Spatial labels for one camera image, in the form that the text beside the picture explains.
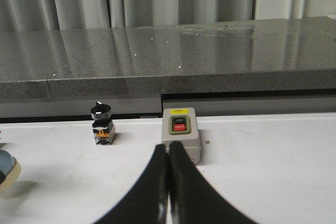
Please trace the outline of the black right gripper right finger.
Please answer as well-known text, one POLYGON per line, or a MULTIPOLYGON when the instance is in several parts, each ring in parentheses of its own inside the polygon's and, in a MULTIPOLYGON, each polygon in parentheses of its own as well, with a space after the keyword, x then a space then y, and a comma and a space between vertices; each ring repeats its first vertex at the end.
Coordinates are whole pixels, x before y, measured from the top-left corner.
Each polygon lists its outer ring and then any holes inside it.
POLYGON ((170 144, 169 180, 173 223, 255 223, 207 182, 178 141, 170 144))

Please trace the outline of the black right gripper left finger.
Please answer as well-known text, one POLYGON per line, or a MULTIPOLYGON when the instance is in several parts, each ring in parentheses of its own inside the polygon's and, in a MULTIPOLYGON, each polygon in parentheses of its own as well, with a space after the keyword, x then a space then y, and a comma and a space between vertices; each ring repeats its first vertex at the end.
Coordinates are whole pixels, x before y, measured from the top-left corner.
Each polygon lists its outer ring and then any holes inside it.
POLYGON ((168 155, 163 144, 127 194, 96 223, 166 223, 168 155))

